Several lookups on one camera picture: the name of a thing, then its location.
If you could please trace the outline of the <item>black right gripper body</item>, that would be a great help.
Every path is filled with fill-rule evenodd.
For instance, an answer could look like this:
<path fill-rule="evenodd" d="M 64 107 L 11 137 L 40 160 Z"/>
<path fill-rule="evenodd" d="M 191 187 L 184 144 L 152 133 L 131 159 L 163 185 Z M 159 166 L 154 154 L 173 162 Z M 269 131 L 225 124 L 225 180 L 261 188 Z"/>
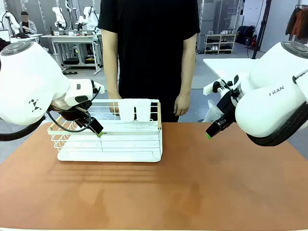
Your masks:
<path fill-rule="evenodd" d="M 235 106 L 232 102 L 231 93 L 227 92 L 217 103 L 217 108 L 223 113 L 223 118 L 228 123 L 236 123 Z"/>

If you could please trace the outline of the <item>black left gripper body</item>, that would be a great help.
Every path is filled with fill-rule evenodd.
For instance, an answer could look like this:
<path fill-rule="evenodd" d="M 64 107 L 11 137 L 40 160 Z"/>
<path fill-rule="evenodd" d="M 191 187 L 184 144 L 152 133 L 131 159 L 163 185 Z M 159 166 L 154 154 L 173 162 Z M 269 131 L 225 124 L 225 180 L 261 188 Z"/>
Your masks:
<path fill-rule="evenodd" d="M 81 111 L 79 109 L 73 108 L 72 109 L 72 119 L 75 120 L 87 120 L 88 121 L 88 128 L 90 128 L 91 123 L 91 115 L 88 111 Z"/>

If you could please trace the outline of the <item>person's right hand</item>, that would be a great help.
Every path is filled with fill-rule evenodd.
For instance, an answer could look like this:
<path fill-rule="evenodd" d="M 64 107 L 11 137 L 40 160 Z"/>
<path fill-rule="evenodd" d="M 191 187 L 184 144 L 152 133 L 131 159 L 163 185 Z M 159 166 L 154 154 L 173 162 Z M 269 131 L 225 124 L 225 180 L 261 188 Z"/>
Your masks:
<path fill-rule="evenodd" d="M 122 97 L 117 92 L 109 92 L 108 99 L 110 100 L 109 103 L 110 112 L 115 116 L 119 116 L 118 100 L 121 100 Z"/>

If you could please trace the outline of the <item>person's left hand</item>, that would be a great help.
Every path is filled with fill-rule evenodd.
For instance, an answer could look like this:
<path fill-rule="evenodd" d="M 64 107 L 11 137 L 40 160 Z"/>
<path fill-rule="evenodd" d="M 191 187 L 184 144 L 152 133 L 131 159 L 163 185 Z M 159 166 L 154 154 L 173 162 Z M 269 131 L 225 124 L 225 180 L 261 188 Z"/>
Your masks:
<path fill-rule="evenodd" d="M 175 100 L 174 104 L 174 114 L 175 116 L 183 116 L 189 110 L 190 106 L 190 95 L 189 94 L 179 94 Z"/>

